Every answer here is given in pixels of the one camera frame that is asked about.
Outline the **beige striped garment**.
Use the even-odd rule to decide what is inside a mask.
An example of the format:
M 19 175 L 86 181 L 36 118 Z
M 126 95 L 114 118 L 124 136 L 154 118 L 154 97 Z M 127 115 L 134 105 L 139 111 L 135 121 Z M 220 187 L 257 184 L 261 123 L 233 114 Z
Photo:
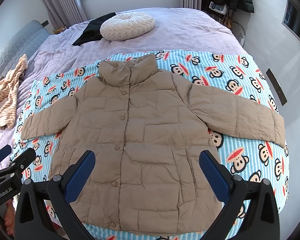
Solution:
M 15 124 L 20 78 L 27 68 L 28 60 L 24 54 L 20 57 L 16 67 L 9 70 L 0 81 L 0 129 L 12 129 Z

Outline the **wall mounted television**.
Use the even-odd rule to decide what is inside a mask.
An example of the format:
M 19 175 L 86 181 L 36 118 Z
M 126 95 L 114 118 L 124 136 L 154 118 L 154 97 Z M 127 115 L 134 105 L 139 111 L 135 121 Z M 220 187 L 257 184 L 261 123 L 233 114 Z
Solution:
M 282 24 L 300 41 L 300 11 L 287 0 Z

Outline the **grey padded headboard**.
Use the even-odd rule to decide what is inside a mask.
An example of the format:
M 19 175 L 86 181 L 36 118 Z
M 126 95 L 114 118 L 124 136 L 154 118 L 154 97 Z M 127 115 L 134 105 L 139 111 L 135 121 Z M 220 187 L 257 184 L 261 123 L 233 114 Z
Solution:
M 26 54 L 29 59 L 49 36 L 37 20 L 21 28 L 0 50 L 0 80 L 15 67 L 21 56 Z

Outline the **black garment on bed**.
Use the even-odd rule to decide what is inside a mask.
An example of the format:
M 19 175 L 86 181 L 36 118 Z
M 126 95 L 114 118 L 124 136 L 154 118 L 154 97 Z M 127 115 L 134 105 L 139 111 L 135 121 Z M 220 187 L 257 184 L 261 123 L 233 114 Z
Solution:
M 100 16 L 94 20 L 91 20 L 87 27 L 83 30 L 81 36 L 72 44 L 73 46 L 80 46 L 82 44 L 99 41 L 102 39 L 100 33 L 101 25 L 116 15 L 115 12 L 108 13 L 106 15 Z

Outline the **grey curtain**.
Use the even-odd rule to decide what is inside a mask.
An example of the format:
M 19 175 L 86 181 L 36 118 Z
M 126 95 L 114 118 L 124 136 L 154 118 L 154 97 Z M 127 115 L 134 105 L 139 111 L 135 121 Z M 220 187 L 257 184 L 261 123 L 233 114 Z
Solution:
M 54 29 L 70 27 L 87 20 L 81 0 L 43 0 Z

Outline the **beige quilted puffer jacket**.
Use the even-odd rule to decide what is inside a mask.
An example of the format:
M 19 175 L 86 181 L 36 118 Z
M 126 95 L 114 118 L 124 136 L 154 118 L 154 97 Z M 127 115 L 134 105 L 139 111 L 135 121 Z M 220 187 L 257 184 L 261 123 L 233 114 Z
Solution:
M 20 136 L 61 134 L 51 176 L 94 152 L 93 172 L 72 204 L 83 223 L 174 236 L 207 230 L 221 210 L 199 166 L 204 150 L 218 157 L 212 131 L 285 144 L 274 110 L 159 69 L 150 54 L 102 61 L 73 96 L 29 116 Z

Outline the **round cream pleated cushion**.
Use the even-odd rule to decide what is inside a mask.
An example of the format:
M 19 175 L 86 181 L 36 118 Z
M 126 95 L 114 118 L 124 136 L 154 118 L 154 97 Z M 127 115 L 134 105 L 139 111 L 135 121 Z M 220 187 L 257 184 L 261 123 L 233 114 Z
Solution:
M 108 41 L 125 41 L 151 31 L 154 25 L 154 18 L 147 13 L 125 12 L 103 22 L 100 34 Z

